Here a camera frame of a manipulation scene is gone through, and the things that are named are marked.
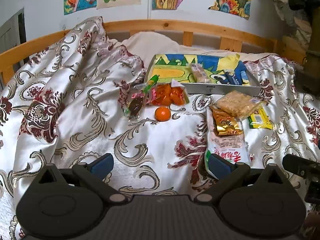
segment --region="blue gripper pad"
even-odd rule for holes
[[[113,156],[107,153],[88,165],[89,171],[103,180],[113,169]]]
[[[229,165],[216,158],[213,154],[208,159],[208,168],[217,179],[223,179],[232,172],[232,164]]]

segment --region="wooden headboard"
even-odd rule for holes
[[[185,46],[192,46],[193,33],[199,33],[221,37],[220,49],[241,52],[242,43],[248,43],[262,47],[265,52],[275,52],[281,57],[287,57],[301,64],[305,57],[305,53],[286,46],[282,41],[266,39],[251,33],[205,23],[178,20],[130,20],[107,22],[103,25],[106,33],[128,31],[130,36],[141,31],[183,32],[182,44]],[[68,31],[56,32],[27,41],[0,54],[0,72],[4,83],[7,84],[14,75],[13,65],[15,63],[57,42]]]

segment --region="white floral bedspread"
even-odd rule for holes
[[[105,153],[115,160],[104,181],[123,194],[192,197],[212,185],[203,164],[205,108],[220,96],[191,95],[171,106],[172,119],[154,119],[148,106],[136,121],[123,117],[130,87],[141,83],[154,54],[225,56],[178,45],[158,33],[138,33],[122,43],[106,38],[102,18],[77,25],[63,39],[31,58],[0,95],[0,239],[24,236],[15,206],[46,164],[58,168],[91,162]],[[281,165],[293,153],[318,161],[319,100],[298,92],[294,63],[276,55],[241,54],[262,85],[260,98],[273,130],[249,129],[245,138],[252,166]],[[295,188],[305,184],[287,174]]]

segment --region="ribbed black surface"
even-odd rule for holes
[[[125,206],[112,207],[92,231],[73,240],[249,240],[226,227],[214,209],[188,196],[135,196]],[[298,240],[297,237],[282,240]]]

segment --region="white wall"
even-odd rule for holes
[[[223,12],[207,10],[214,0],[183,0],[176,11],[154,10],[151,18],[181,19],[223,25],[263,37],[281,38],[283,25],[271,0],[252,0],[250,19]],[[62,30],[73,28],[77,23],[91,16],[103,16],[104,22],[145,19],[148,0],[141,5],[104,8],[90,8],[63,15],[63,0],[0,0],[0,26],[20,9],[24,8],[27,41]]]

